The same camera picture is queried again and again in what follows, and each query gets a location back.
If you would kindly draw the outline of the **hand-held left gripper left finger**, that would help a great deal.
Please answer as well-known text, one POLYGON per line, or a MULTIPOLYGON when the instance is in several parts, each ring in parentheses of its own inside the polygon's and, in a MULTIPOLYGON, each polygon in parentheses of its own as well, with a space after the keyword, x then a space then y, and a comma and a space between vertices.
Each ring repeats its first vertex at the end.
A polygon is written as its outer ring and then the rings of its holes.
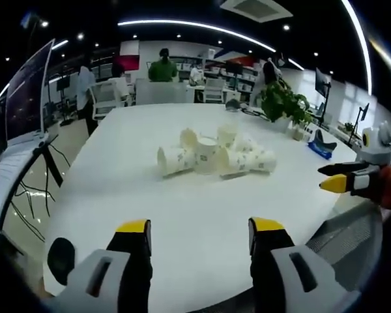
POLYGON ((119 226, 107 248, 75 262, 74 245, 59 237, 51 245, 51 273, 64 290, 52 312, 147 312, 152 278, 151 221, 119 226))

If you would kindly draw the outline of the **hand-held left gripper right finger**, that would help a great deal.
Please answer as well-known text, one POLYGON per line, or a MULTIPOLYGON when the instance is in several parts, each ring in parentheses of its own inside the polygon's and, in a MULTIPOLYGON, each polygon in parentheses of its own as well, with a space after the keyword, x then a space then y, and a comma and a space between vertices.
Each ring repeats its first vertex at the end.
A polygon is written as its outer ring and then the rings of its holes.
POLYGON ((250 275, 256 312, 347 312, 353 294, 332 266, 306 245, 295 245, 275 220, 251 217, 250 275))

